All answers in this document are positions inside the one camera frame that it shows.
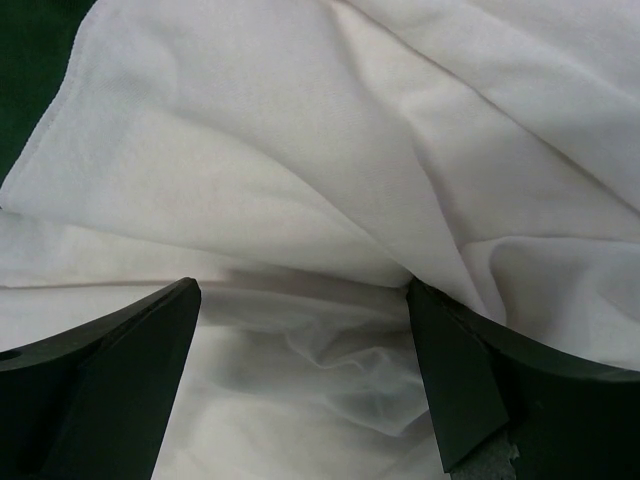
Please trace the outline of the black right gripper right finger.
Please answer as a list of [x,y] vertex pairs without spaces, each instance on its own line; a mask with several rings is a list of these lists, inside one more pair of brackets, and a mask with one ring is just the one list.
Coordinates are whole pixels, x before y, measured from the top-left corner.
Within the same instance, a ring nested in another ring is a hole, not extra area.
[[454,479],[635,479],[639,375],[566,354],[420,281],[412,334]]

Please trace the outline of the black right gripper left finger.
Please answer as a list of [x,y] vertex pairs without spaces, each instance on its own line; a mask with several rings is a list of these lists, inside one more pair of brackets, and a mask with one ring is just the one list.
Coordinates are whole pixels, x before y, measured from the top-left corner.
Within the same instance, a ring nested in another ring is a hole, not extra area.
[[2,352],[2,478],[151,478],[200,305],[197,282],[183,278]]

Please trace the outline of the white and green t-shirt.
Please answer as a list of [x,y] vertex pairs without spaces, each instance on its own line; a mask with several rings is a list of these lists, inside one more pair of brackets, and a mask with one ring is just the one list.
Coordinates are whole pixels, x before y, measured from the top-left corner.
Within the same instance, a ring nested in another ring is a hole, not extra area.
[[635,1],[5,1],[1,346],[181,277],[158,479],[440,479],[418,279],[639,366]]

